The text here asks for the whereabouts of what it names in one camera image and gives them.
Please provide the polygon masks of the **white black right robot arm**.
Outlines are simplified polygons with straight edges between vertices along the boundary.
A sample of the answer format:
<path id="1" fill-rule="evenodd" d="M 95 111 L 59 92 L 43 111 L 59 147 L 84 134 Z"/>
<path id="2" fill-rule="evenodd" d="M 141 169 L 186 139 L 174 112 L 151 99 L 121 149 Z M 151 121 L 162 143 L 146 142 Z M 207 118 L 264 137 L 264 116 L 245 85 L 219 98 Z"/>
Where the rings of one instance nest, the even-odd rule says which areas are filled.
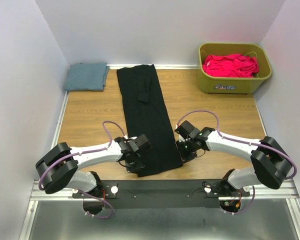
<path id="1" fill-rule="evenodd" d="M 254 185 L 277 190 L 293 168 L 287 154 L 269 136 L 261 140 L 242 138 L 211 127 L 198 129 L 187 120 L 177 125 L 174 131 L 179 135 L 176 145 L 185 162 L 193 160 L 198 150 L 222 152 L 251 162 L 251 167 L 230 169 L 213 186 L 212 190 L 223 196 L 231 196 L 246 186 Z"/>

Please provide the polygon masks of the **black t-shirt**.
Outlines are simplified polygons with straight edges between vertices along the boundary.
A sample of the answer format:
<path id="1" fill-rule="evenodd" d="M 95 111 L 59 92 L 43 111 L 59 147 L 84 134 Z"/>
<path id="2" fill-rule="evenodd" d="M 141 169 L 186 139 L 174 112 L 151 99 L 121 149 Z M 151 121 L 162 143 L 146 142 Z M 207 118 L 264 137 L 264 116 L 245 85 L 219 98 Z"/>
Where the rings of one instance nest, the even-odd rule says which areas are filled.
<path id="1" fill-rule="evenodd" d="M 138 177 L 183 166 L 154 65 L 124 67 L 116 72 L 128 136 L 145 135 L 151 149 L 141 154 Z"/>

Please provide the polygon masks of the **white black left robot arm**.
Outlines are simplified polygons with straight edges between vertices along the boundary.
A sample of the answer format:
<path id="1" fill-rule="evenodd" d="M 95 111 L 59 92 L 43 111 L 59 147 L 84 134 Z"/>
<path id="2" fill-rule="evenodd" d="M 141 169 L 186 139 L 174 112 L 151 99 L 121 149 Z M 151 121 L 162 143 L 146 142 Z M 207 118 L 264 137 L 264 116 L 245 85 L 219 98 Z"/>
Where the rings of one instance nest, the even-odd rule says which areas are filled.
<path id="1" fill-rule="evenodd" d="M 151 148 L 151 142 L 144 134 L 111 138 L 104 144 L 86 147 L 58 143 L 35 164 L 39 175 L 38 187 L 46 194 L 69 188 L 84 191 L 91 198 L 97 197 L 101 191 L 99 177 L 96 173 L 84 173 L 82 169 L 119 161 L 139 169 L 143 166 L 142 155 Z"/>

